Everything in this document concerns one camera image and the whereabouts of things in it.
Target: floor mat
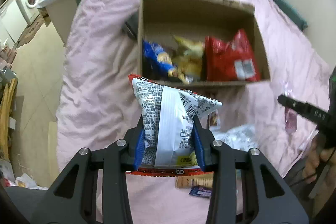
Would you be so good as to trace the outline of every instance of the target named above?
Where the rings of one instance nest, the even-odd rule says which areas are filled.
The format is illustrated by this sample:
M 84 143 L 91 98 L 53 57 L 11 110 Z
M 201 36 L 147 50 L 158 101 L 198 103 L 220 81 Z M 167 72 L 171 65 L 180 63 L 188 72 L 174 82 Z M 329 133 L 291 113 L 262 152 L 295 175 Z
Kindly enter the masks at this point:
M 26 27 L 26 29 L 23 31 L 23 33 L 19 37 L 16 48 L 21 47 L 22 45 L 29 43 L 30 40 L 33 39 L 33 37 L 35 36 L 37 31 L 40 29 L 43 22 L 44 22 L 43 17 L 41 15 L 39 15 L 30 26 Z

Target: tiled floor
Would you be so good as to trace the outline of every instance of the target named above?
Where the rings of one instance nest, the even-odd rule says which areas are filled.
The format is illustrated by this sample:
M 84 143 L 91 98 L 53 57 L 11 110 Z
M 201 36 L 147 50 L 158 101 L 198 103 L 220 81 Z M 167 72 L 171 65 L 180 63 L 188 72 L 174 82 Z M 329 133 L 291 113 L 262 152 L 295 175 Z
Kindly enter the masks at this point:
M 63 42 L 53 24 L 42 25 L 35 37 L 17 49 L 13 71 L 18 77 L 17 120 L 12 133 L 11 162 L 15 176 L 27 173 L 49 187 L 48 128 L 55 122 L 62 86 Z

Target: pink bed sheet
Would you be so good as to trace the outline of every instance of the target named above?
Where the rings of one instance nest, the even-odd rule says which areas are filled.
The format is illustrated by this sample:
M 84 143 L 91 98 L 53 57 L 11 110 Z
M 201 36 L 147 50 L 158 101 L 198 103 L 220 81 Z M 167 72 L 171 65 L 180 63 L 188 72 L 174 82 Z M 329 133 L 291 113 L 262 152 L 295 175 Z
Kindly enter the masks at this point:
M 255 6 L 271 81 L 219 91 L 222 130 L 254 123 L 261 151 L 285 176 L 315 125 L 298 117 L 297 131 L 286 134 L 277 97 L 289 82 L 297 99 L 328 109 L 330 68 L 272 0 L 239 1 Z M 141 110 L 127 79 L 137 72 L 138 47 L 121 31 L 138 7 L 139 0 L 82 0 L 77 9 L 57 111 L 60 170 L 80 148 L 107 147 L 138 121 Z M 127 175 L 127 185 L 134 223 L 205 222 L 209 201 L 176 189 L 174 178 Z

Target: cardboard box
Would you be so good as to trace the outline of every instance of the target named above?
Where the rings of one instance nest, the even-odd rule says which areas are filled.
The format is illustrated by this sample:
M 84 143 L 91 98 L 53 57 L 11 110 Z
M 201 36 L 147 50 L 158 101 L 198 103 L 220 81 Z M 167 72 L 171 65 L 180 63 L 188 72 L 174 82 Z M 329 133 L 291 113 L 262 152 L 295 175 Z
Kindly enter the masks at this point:
M 254 7 L 234 0 L 140 0 L 138 25 L 138 73 L 161 85 L 210 90 L 223 86 L 245 85 L 248 81 L 211 82 L 204 74 L 201 81 L 185 85 L 153 79 L 142 55 L 142 40 L 163 47 L 177 48 L 173 35 L 204 41 L 208 35 L 229 41 L 244 28 L 254 51 L 261 80 L 270 80 L 264 43 L 254 17 Z

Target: silver screw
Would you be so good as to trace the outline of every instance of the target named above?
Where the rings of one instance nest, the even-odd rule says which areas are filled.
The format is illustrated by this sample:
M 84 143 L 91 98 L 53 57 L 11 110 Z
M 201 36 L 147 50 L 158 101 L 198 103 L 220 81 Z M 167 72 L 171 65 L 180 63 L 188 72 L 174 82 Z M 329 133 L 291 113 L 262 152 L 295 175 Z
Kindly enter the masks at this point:
M 126 145 L 126 141 L 124 139 L 117 140 L 117 145 L 118 146 L 124 146 L 124 145 Z
M 212 142 L 212 144 L 213 144 L 214 146 L 222 146 L 223 142 L 220 141 L 220 140 L 214 140 L 214 141 Z
M 79 153 L 81 155 L 86 155 L 87 153 L 89 153 L 89 150 L 86 147 L 83 147 L 79 150 Z
M 258 148 L 252 148 L 250 153 L 254 156 L 258 156 L 260 154 L 260 150 Z

